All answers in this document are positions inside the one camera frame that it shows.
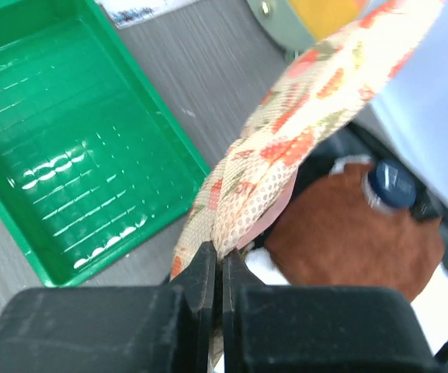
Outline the floral mesh pouch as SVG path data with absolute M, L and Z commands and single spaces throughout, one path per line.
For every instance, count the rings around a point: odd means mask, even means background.
M 204 242 L 222 260 L 270 210 L 315 147 L 344 127 L 401 70 L 443 10 L 388 1 L 295 60 L 204 181 L 174 249 L 180 275 Z

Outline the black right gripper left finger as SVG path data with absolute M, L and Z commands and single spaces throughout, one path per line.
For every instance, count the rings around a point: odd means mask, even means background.
M 206 242 L 167 284 L 22 291 L 0 315 L 0 372 L 208 372 L 216 267 Z

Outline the white towel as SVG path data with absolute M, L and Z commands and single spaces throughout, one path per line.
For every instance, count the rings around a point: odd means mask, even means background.
M 283 212 L 292 197 L 296 178 L 297 173 L 293 173 L 276 203 L 238 242 L 239 249 L 249 249 L 251 242 L 257 242 L 259 235 Z M 253 253 L 245 262 L 250 271 L 267 285 L 288 286 L 290 284 L 272 262 L 268 252 L 261 246 L 258 246 L 258 252 Z M 429 283 L 412 302 L 412 308 L 430 350 L 434 354 L 437 353 L 448 341 L 448 272 L 442 264 L 436 268 Z

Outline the brown towel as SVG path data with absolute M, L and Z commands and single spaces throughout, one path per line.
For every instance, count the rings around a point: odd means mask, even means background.
M 392 288 L 413 301 L 442 261 L 440 220 L 372 208 L 363 193 L 370 164 L 312 183 L 281 214 L 265 248 L 292 285 Z

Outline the pink and teal children's suitcase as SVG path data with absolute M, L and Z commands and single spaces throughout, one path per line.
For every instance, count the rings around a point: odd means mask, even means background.
M 448 7 L 401 70 L 369 101 L 401 154 L 435 187 L 448 193 Z M 348 164 L 342 159 L 341 173 Z M 374 162 L 363 162 L 375 166 Z

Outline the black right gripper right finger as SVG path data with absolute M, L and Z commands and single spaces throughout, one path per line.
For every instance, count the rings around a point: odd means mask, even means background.
M 439 372 L 412 307 L 371 287 L 263 284 L 223 262 L 226 372 Z

